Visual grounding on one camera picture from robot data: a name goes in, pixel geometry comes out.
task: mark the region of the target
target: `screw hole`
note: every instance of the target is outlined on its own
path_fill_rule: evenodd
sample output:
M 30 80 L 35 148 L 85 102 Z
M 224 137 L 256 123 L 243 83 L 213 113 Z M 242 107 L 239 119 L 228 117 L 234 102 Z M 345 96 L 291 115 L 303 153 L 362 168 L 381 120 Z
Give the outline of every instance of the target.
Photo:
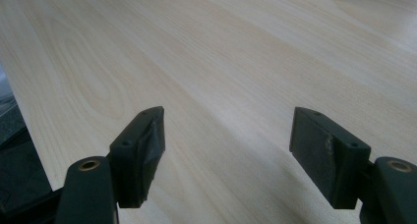
M 410 165 L 400 161 L 390 160 L 387 164 L 389 167 L 399 172 L 408 173 L 413 170 Z
M 125 141 L 122 142 L 122 145 L 124 145 L 124 146 L 129 146 L 131 144 L 132 144 L 131 140 L 125 140 Z
M 98 162 L 97 160 L 89 160 L 89 161 L 86 161 L 86 162 L 80 164 L 79 170 L 83 171 L 83 172 L 86 172 L 86 171 L 89 171 L 89 170 L 92 170 L 92 169 L 98 167 L 98 165 L 100 165 L 100 162 Z

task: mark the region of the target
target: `black clamp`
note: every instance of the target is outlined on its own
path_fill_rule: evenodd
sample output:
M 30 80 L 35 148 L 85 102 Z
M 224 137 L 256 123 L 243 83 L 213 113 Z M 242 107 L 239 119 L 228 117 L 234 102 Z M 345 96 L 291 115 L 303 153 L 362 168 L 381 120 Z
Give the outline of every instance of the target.
M 290 151 L 335 209 L 354 209 L 361 199 L 361 223 L 417 223 L 417 167 L 380 157 L 327 116 L 295 108 Z
M 150 183 L 165 150 L 163 108 L 138 114 L 110 145 L 106 157 L 95 156 L 71 165 L 65 185 L 10 213 L 7 224 L 115 224 L 116 203 L 138 208 L 147 200 Z

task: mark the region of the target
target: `wooden table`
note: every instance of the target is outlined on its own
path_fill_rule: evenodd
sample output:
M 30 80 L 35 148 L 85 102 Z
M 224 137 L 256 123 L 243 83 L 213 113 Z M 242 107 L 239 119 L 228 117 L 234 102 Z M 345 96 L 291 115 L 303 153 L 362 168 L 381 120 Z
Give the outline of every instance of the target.
M 165 108 L 121 223 L 359 223 L 288 151 L 295 106 L 417 163 L 417 0 L 0 0 L 0 60 L 50 183 Z

